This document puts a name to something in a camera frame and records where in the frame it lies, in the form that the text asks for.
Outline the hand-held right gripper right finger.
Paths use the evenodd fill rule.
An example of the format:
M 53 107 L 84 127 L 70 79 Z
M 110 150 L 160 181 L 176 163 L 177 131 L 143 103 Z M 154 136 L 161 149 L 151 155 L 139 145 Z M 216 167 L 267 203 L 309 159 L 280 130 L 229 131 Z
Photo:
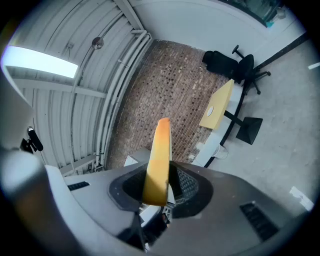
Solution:
M 155 256 L 279 256 L 303 225 L 297 216 L 244 179 L 174 162 L 197 181 L 195 195 L 172 211 L 169 227 L 151 246 Z

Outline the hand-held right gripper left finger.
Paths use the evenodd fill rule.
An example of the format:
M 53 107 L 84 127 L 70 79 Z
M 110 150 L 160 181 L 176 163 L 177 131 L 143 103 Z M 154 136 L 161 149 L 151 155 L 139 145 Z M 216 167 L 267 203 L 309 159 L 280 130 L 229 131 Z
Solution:
M 54 166 L 45 167 L 54 202 L 68 230 L 87 256 L 145 256 L 143 247 L 128 243 L 142 241 L 140 203 L 124 193 L 122 186 L 110 193 L 113 180 L 138 168 L 63 177 Z

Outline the white mesh wastebasket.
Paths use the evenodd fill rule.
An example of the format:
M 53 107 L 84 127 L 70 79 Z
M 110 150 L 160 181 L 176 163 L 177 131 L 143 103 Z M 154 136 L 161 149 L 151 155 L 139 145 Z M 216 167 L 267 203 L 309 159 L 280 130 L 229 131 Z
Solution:
M 218 147 L 215 149 L 215 151 L 212 154 L 212 157 L 218 158 L 218 159 L 226 159 L 228 156 L 228 151 L 226 148 L 224 148 L 222 145 L 218 145 Z

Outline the square wooden table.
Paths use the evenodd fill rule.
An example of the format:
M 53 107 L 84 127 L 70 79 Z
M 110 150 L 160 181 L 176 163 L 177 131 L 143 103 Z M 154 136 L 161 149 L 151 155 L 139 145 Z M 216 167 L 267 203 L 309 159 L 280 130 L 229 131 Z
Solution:
M 227 111 L 227 106 L 231 98 L 234 83 L 235 81 L 230 79 L 212 94 L 199 125 L 208 129 L 217 130 L 220 127 L 223 117 L 227 117 L 240 126 L 236 138 L 252 145 L 261 128 L 263 119 L 256 117 L 245 117 L 243 120 L 240 120 L 234 114 Z M 213 112 L 210 116 L 207 116 L 207 111 L 211 106 L 213 106 Z

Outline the white ceiling pipes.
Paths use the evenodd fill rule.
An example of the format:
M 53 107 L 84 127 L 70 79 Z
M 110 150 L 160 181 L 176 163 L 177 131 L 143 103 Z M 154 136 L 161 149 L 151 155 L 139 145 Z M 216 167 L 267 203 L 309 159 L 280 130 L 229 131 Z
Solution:
M 103 103 L 96 139 L 96 156 L 93 165 L 95 169 L 100 167 L 101 160 L 103 159 L 102 154 L 105 152 L 107 131 L 111 118 L 110 115 L 118 95 L 116 90 L 121 88 L 132 63 L 150 37 L 148 32 L 142 29 L 132 30 L 131 33 L 138 37 L 130 46 L 129 50 L 127 50 L 124 57 L 118 60 L 118 68 L 116 69 L 116 72 L 111 80 L 111 84 L 108 88 L 107 95 Z

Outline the black office chair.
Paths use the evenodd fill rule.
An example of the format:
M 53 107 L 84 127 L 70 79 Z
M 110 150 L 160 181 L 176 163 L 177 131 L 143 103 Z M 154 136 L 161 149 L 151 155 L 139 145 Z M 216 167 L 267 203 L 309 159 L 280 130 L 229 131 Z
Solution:
M 238 62 L 237 70 L 235 73 L 234 80 L 238 79 L 238 81 L 243 82 L 244 94 L 247 95 L 251 85 L 253 85 L 256 89 L 256 93 L 258 95 L 261 94 L 260 89 L 256 83 L 256 80 L 263 77 L 263 76 L 271 76 L 270 71 L 263 71 L 260 72 L 258 67 L 254 67 L 255 60 L 252 54 L 248 54 L 243 56 L 242 53 L 239 51 L 239 45 L 236 45 L 232 50 L 232 54 L 236 53 L 238 56 L 241 57 L 241 60 Z

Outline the black jacket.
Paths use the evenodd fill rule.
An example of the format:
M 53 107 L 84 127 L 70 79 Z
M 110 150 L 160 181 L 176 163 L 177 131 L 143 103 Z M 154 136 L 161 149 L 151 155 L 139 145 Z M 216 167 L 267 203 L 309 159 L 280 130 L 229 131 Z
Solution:
M 206 65 L 206 70 L 211 73 L 234 79 L 238 62 L 219 51 L 206 51 L 202 62 Z

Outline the rectangular ceiling light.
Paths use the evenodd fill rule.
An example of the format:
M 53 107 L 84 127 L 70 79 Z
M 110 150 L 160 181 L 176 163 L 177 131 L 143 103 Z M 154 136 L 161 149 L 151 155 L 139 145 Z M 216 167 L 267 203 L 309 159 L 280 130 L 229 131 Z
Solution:
M 18 46 L 7 46 L 1 65 L 47 72 L 73 79 L 78 65 L 52 55 Z

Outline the round metal ceiling fixture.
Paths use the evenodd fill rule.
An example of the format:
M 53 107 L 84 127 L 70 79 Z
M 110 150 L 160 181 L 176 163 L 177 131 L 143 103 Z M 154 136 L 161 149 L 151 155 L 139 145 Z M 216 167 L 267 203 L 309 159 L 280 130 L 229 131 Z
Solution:
M 96 37 L 92 40 L 91 44 L 92 48 L 94 50 L 99 50 L 104 46 L 104 40 L 102 37 Z

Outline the glass window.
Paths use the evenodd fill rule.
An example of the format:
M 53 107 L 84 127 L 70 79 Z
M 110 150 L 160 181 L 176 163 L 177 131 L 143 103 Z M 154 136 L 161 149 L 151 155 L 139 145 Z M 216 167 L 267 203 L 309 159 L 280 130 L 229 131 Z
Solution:
M 287 16 L 282 0 L 234 0 L 234 2 L 258 18 L 258 21 L 267 28 Z

